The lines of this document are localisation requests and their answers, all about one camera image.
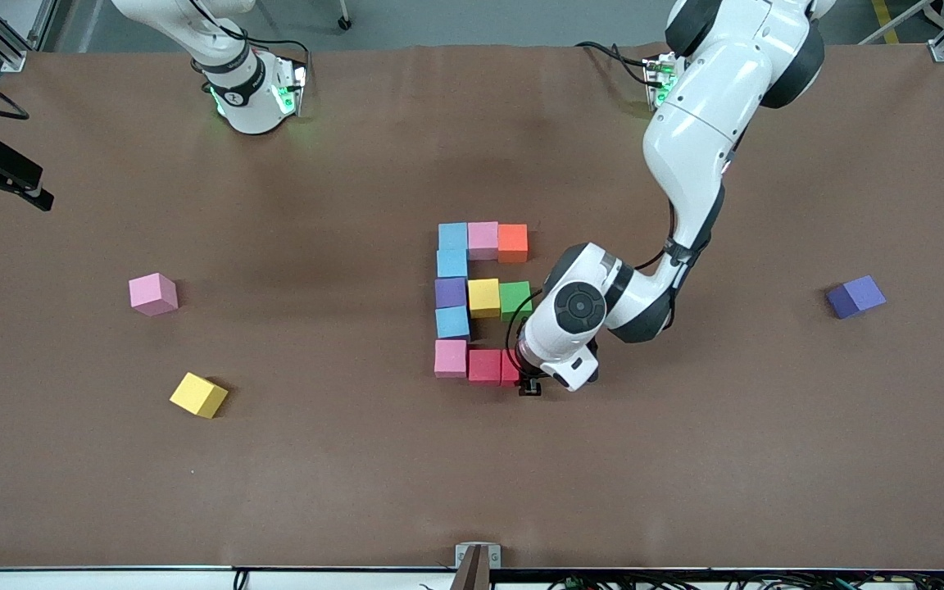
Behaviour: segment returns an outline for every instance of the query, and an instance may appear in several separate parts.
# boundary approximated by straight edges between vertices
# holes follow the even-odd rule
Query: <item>brown table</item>
[[[641,48],[645,55],[649,48]],[[642,87],[581,49],[315,58],[302,120],[241,137],[187,56],[34,55],[0,138],[0,565],[944,568],[944,64],[830,48],[756,117],[654,343],[541,399],[431,374],[434,227],[531,225],[651,257]],[[183,309],[147,318],[161,272]],[[831,285],[888,304],[839,321]],[[479,345],[501,324],[480,322]],[[231,389],[220,418],[167,399]]]

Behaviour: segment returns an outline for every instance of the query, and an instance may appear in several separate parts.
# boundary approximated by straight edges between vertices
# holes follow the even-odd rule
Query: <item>stacked blocks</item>
[[[502,384],[502,351],[469,351],[469,384]]]
[[[469,279],[469,313],[472,319],[501,317],[501,299],[497,279]]]
[[[520,321],[525,317],[530,317],[531,312],[534,311],[534,303],[527,302],[529,296],[531,296],[531,284],[528,281],[521,281],[521,283],[502,283],[499,287],[499,292],[501,292],[501,321],[511,321],[513,316],[516,321]],[[520,314],[516,314],[517,307],[520,307],[520,303],[527,302],[527,305],[522,307]]]
[[[465,340],[436,340],[435,376],[463,379],[468,374],[468,348]]]
[[[527,225],[500,224],[497,226],[497,261],[518,265],[527,261],[529,241]]]
[[[873,277],[866,275],[844,283],[825,294],[829,305],[833,306],[836,317],[846,319],[858,315],[872,307],[880,306],[887,299],[880,292]]]
[[[185,374],[170,401],[202,418],[213,418],[228,392],[195,374]]]
[[[177,285],[160,273],[130,280],[130,306],[147,316],[176,310]]]
[[[497,221],[469,224],[469,261],[497,259]]]
[[[441,310],[435,310],[435,337],[439,340],[468,340],[471,337],[468,307],[443,307]]]
[[[465,291],[465,280],[436,279],[435,280],[435,309],[443,307],[460,307],[468,302],[468,293]]]
[[[469,224],[439,224],[435,253],[435,366],[440,379],[468,377],[469,384],[516,386],[520,371],[503,350],[469,347],[470,318],[501,317],[504,321],[529,317],[531,285],[502,284],[498,279],[469,279],[469,261],[526,262],[527,225],[505,225],[497,221]]]

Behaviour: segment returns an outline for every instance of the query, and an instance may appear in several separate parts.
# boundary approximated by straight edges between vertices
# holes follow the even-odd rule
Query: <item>circular black joint cap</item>
[[[588,283],[570,283],[556,294],[556,322],[570,334],[592,331],[603,324],[606,302],[603,295]]]

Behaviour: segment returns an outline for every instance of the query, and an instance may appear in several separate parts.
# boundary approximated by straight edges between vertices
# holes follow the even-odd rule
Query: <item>robotic arm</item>
[[[306,64],[252,48],[237,24],[213,16],[250,11],[256,0],[112,1],[191,53],[210,81],[217,112],[241,134],[264,134],[299,111]]]
[[[824,48],[813,21],[834,1],[678,0],[672,7],[665,37],[679,75],[647,127],[643,156],[668,195],[674,232],[651,275],[595,243],[567,249],[520,333],[516,354],[525,370],[536,367],[573,392],[598,374],[600,329],[644,343],[667,328],[711,239],[733,150],[759,105],[780,108],[814,82]]]

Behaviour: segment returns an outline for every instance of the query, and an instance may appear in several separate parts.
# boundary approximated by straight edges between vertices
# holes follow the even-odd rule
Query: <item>green cube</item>
[[[502,283],[501,284],[501,321],[509,321],[516,314],[516,307],[531,296],[531,284],[528,281],[522,283]],[[534,311],[534,302],[527,302],[524,309],[516,316],[516,321],[524,317],[529,317]]]

